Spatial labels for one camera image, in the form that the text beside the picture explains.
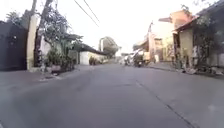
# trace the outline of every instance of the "house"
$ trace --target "house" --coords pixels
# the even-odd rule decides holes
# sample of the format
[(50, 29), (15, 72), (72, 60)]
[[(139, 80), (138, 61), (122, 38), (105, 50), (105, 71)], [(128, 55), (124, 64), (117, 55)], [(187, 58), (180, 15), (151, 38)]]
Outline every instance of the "house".
[(224, 67), (224, 1), (198, 13), (198, 17), (176, 29), (175, 43), (181, 60), (189, 67)]
[(102, 62), (109, 55), (105, 52), (95, 50), (94, 48), (86, 44), (81, 44), (81, 47), (78, 49), (78, 51), (79, 51), (79, 64), (81, 65), (90, 65), (89, 60), (91, 57), (99, 62)]
[(173, 61), (174, 58), (174, 36), (173, 30), (188, 23), (192, 20), (192, 15), (187, 14), (184, 10), (172, 12), (169, 17), (160, 18), (161, 31), (158, 33), (162, 38), (163, 59), (164, 61)]

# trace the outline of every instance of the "road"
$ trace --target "road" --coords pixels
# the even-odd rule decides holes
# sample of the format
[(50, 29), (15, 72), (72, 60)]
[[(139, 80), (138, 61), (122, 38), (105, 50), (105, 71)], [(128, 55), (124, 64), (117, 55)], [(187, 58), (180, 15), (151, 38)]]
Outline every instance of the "road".
[(61, 79), (19, 81), (7, 77), (5, 81), (0, 87), (0, 122), (4, 128), (224, 125), (220, 103), (223, 81), (211, 78), (103, 65), (71, 72)]

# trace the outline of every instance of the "overcast sky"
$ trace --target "overcast sky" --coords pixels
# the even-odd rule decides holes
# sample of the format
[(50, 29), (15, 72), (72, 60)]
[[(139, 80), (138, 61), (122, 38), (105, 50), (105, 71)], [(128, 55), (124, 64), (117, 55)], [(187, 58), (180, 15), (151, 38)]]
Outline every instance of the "overcast sky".
[[(21, 15), (30, 9), (32, 0), (0, 0), (0, 20), (5, 20), (10, 11)], [(45, 0), (37, 0), (37, 10), (41, 12)], [(84, 36), (84, 43), (97, 47), (103, 36), (112, 37), (123, 48), (130, 51), (132, 45), (142, 41), (150, 22), (160, 17), (168, 17), (172, 11), (180, 9), (181, 4), (197, 12), (193, 0), (86, 0), (100, 20), (97, 27), (76, 5), (74, 0), (57, 0), (59, 12), (66, 16), (73, 33)], [(94, 18), (83, 0), (77, 2)]]

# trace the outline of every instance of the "motorcycle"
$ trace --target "motorcycle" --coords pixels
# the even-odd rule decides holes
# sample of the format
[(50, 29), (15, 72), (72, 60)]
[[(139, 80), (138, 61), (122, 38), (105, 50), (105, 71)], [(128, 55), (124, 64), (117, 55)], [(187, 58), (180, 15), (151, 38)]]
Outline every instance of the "motorcycle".
[(143, 60), (136, 60), (134, 62), (135, 67), (143, 67), (144, 66), (144, 61)]

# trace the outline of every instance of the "concrete wall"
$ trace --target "concrete wall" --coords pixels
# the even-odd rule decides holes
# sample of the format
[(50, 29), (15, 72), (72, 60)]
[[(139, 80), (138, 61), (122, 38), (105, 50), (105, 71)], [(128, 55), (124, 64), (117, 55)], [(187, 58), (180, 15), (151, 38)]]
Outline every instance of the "concrete wall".
[(92, 53), (92, 52), (89, 52), (89, 51), (80, 52), (80, 64), (89, 65), (90, 57), (93, 57), (93, 58), (100, 61), (101, 59), (105, 58), (106, 56), (96, 54), (96, 53)]
[(192, 16), (188, 16), (183, 10), (176, 11), (170, 14), (172, 23), (174, 24), (175, 29), (188, 23), (192, 20)]
[(152, 26), (152, 33), (156, 35), (155, 38), (165, 38), (172, 36), (174, 24), (170, 22), (157, 21)]
[(28, 39), (27, 39), (27, 69), (34, 66), (34, 48), (37, 30), (37, 16), (33, 15), (30, 20)]
[(174, 41), (173, 36), (163, 38), (163, 59), (164, 61), (171, 61), (174, 57)]
[(80, 52), (80, 64), (89, 65), (88, 52)]
[(183, 58), (184, 50), (187, 51), (187, 55), (189, 56), (190, 66), (192, 66), (192, 53), (193, 53), (193, 30), (187, 29), (180, 32), (180, 50), (181, 57)]
[(46, 42), (44, 40), (44, 37), (42, 36), (41, 37), (41, 43), (40, 43), (40, 50), (41, 50), (42, 54), (44, 56), (47, 55), (47, 53), (50, 51), (50, 49), (51, 49), (50, 44), (48, 42)]

